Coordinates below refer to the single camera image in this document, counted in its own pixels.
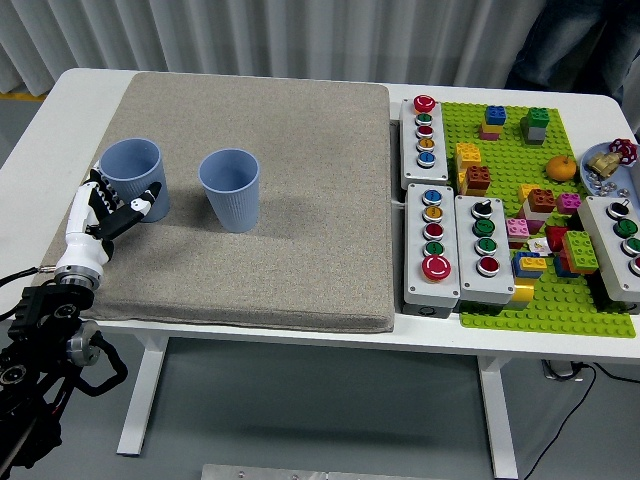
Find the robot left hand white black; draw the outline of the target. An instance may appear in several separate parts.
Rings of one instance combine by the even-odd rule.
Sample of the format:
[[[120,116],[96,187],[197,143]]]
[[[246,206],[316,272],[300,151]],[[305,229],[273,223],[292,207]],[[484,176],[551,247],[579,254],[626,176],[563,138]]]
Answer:
[[[122,201],[93,167],[74,196],[65,230],[66,250],[55,267],[59,284],[82,284],[93,290],[102,281],[103,266],[112,258],[113,240],[141,222],[159,201],[160,182]]]

